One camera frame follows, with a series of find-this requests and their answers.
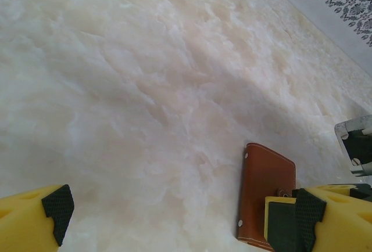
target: leather wallet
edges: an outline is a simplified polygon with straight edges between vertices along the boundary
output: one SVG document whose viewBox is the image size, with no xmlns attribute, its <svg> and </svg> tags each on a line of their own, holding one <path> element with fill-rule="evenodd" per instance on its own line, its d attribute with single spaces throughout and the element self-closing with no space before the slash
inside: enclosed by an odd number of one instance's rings
<svg viewBox="0 0 372 252">
<path fill-rule="evenodd" d="M 245 149 L 239 201 L 237 239 L 273 251 L 264 238 L 265 197 L 296 188 L 295 164 L 258 143 Z"/>
</svg>

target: beige marble surface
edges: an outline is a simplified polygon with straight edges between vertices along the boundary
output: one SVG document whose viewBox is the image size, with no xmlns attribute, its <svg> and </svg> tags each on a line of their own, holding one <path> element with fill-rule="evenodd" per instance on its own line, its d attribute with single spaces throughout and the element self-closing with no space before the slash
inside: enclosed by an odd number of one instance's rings
<svg viewBox="0 0 372 252">
<path fill-rule="evenodd" d="M 245 143 L 356 181 L 334 125 L 372 80 L 286 0 L 0 0 L 0 195 L 68 183 L 61 251 L 256 251 Z"/>
</svg>

